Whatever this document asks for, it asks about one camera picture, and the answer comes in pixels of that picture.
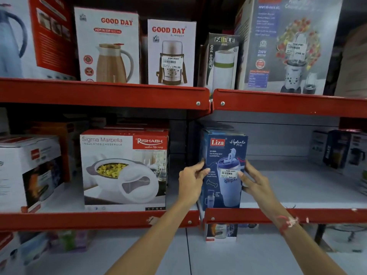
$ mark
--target blue box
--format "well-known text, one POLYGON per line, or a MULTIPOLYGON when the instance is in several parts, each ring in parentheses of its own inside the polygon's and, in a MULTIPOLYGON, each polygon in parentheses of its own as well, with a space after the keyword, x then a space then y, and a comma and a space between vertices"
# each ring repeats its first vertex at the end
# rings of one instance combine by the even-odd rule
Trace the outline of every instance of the blue box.
POLYGON ((203 180, 200 202, 206 208, 239 208, 248 136, 236 130, 202 129, 200 158, 210 168, 203 180))

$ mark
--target jug handle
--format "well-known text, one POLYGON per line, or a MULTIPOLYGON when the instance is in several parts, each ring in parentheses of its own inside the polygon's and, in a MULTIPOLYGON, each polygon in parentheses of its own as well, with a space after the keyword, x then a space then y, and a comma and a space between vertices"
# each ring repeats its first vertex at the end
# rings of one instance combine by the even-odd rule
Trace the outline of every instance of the jug handle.
POLYGON ((127 53, 126 51, 121 50, 121 53, 122 54, 125 54, 129 58, 129 60, 130 60, 130 73, 129 73, 129 75, 126 78, 126 82, 129 82, 129 80, 130 80, 130 78, 132 76, 132 71, 134 70, 134 61, 132 59, 132 56, 129 53, 127 53))
POLYGON ((27 47, 27 42, 28 42, 28 34, 27 34, 27 28, 25 27, 23 21, 17 17, 15 14, 12 14, 10 12, 6 12, 6 15, 10 18, 13 18, 16 22, 19 23, 19 25, 22 28, 23 31, 23 44, 21 47, 21 50, 19 51, 19 58, 23 57, 24 52, 25 52, 25 48, 27 47))

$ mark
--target price tag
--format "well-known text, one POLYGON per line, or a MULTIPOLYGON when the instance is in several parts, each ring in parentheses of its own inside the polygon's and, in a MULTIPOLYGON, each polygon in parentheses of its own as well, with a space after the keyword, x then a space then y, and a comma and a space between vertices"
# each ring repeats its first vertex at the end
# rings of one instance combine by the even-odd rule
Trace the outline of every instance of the price tag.
POLYGON ((181 70, 184 64, 183 57, 162 56, 162 68, 181 70))
POLYGON ((238 170, 221 169, 220 177, 226 179, 236 179, 238 175, 238 170))
POLYGON ((305 60, 307 52, 307 44, 306 43, 296 43, 296 42, 288 42, 286 53, 291 54, 294 53, 295 55, 299 55, 301 61, 305 60))

